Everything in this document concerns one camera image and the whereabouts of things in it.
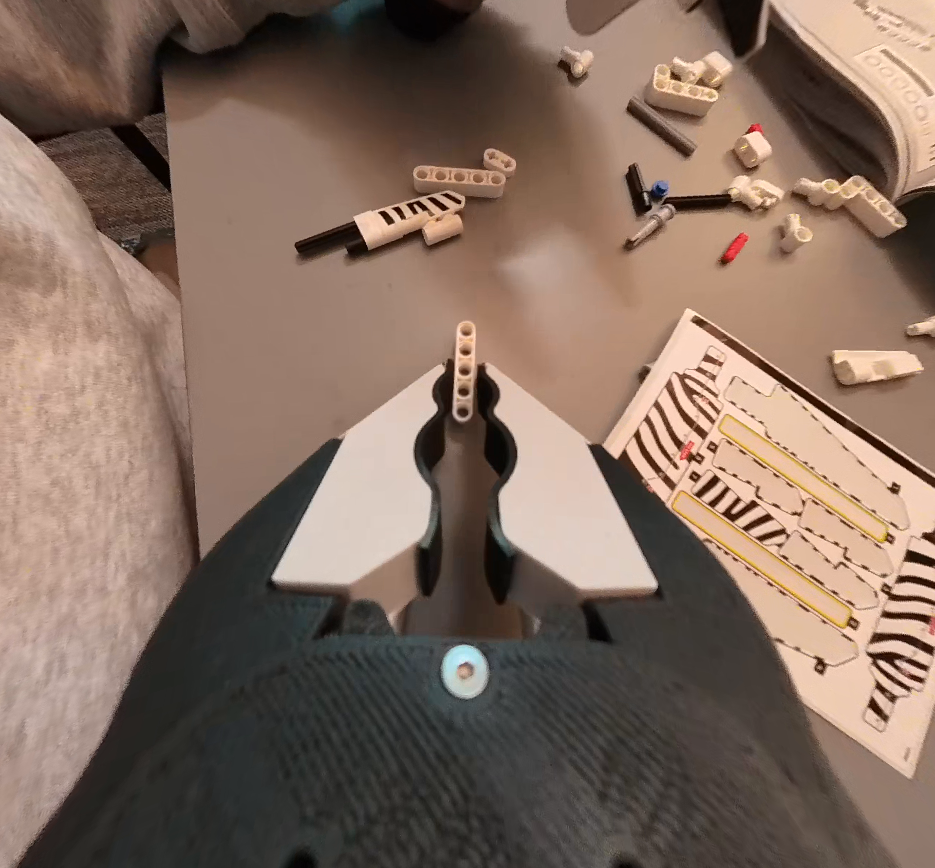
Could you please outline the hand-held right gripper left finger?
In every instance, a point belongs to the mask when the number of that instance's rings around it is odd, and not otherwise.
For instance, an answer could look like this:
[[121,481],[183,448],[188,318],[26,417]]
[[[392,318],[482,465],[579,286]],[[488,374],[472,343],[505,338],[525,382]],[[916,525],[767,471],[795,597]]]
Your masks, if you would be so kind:
[[334,597],[427,597],[438,581],[448,366],[347,430],[271,581]]

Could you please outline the white lego beam with connectors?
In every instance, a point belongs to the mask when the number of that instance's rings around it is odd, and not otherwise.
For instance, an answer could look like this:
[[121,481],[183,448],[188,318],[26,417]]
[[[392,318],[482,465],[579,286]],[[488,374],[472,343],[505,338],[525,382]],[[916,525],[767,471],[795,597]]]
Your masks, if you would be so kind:
[[654,66],[644,89],[644,101],[669,112],[703,118],[720,99],[720,89],[733,72],[733,64],[719,52],[699,60],[672,57]]

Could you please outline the white five-hole lego beam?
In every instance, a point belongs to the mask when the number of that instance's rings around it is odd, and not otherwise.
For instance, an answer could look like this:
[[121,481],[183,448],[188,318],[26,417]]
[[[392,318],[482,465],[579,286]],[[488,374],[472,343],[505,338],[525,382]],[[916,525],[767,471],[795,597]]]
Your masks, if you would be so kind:
[[507,179],[498,170],[419,165],[412,171],[413,187],[421,195],[451,192],[469,198],[499,199]]
[[477,329],[472,321],[464,320],[457,326],[453,363],[451,415],[463,426],[473,418],[476,406]]

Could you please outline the white lego connector red pin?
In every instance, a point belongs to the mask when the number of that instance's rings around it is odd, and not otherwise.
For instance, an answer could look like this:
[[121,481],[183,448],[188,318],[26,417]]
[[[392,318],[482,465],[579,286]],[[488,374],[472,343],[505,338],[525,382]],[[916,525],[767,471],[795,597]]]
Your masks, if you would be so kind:
[[738,137],[732,152],[746,170],[757,169],[773,156],[773,148],[768,141],[763,127],[754,123]]

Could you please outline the open instruction booklet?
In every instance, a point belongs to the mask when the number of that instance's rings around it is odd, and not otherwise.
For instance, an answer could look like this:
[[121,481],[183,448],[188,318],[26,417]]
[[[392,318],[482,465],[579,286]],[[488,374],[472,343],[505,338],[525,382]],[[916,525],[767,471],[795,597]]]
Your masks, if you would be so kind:
[[770,0],[782,99],[847,173],[901,203],[933,192],[934,0]]

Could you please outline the white angled lego beam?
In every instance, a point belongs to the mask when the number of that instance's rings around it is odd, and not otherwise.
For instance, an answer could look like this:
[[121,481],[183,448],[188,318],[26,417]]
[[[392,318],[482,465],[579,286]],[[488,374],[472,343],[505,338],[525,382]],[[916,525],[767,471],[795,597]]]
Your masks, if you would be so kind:
[[814,207],[828,211],[845,209],[863,229],[880,240],[904,230],[908,224],[906,216],[860,175],[840,182],[803,177],[793,185],[792,192]]

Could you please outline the white lego panel piece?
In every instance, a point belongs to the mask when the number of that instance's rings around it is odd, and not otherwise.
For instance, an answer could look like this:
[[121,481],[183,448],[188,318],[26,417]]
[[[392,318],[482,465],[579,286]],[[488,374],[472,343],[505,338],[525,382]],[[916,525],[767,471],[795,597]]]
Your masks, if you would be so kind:
[[835,350],[829,360],[843,386],[891,382],[925,371],[916,355],[902,350]]

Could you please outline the black axle with white connector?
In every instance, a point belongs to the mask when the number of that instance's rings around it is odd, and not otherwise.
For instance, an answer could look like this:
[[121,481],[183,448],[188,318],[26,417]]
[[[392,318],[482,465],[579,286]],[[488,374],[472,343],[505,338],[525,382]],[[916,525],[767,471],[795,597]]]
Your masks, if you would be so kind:
[[667,196],[662,203],[671,205],[679,212],[714,211],[732,206],[742,206],[751,211],[758,211],[773,208],[785,197],[785,194],[786,190],[776,184],[739,176],[723,192]]

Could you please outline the zebra striped sticker sheet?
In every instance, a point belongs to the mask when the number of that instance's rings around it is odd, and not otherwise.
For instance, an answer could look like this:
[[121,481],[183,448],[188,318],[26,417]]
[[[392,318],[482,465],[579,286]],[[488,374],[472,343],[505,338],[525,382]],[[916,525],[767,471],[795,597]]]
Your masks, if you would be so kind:
[[604,446],[720,562],[803,703],[914,777],[934,702],[933,473],[691,309]]

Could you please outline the grey lego pin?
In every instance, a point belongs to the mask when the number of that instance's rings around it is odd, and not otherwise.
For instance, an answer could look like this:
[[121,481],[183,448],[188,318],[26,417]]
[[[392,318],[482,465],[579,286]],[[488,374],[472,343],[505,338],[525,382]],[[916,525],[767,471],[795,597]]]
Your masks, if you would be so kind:
[[624,242],[625,251],[632,251],[657,234],[675,216],[676,208],[671,203],[665,203],[650,214],[639,228]]

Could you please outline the grey lego axle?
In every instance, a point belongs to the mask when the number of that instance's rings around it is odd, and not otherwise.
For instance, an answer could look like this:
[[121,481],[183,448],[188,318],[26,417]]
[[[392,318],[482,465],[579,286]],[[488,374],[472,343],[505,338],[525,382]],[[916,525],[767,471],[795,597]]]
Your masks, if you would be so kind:
[[695,153],[695,142],[643,100],[631,97],[626,112],[680,155],[690,157]]

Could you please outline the zebra striped lego panel assembly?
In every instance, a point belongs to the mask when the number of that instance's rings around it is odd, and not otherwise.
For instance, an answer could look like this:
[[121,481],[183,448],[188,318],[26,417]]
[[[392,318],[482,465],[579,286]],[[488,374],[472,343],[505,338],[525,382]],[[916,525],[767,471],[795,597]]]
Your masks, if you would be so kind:
[[300,257],[312,257],[343,248],[350,257],[369,254],[427,227],[430,222],[458,215],[467,198],[446,190],[358,213],[341,226],[296,242]]

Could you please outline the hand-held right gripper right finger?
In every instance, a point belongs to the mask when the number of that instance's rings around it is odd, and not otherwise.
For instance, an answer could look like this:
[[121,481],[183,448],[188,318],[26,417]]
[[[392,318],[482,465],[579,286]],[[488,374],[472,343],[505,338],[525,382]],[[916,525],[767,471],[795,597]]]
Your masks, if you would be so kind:
[[497,603],[584,604],[656,594],[658,582],[596,448],[491,363],[478,376],[485,578]]

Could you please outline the person's grey trouser leg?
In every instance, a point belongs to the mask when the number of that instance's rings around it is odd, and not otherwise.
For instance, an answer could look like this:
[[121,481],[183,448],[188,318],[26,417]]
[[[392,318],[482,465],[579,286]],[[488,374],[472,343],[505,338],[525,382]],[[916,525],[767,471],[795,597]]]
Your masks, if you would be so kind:
[[98,747],[193,568],[179,299],[1,127],[1,862]]

